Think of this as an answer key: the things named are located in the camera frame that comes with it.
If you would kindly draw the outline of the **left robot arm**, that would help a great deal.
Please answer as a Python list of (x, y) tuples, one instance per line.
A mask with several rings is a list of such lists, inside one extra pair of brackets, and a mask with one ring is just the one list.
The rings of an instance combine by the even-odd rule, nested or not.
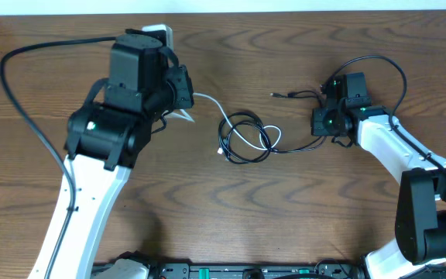
[(168, 26), (129, 29), (111, 49), (110, 74), (68, 120), (59, 197), (29, 276), (88, 278), (112, 206), (153, 123), (194, 104), (187, 68)]

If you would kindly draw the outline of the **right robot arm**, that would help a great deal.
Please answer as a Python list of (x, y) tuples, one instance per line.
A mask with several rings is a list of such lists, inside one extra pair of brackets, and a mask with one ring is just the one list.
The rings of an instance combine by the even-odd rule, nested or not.
[(446, 275), (446, 159), (411, 136), (384, 106), (372, 105), (362, 73), (335, 75), (311, 133), (347, 137), (371, 153), (399, 184), (395, 238), (364, 259), (367, 278)]

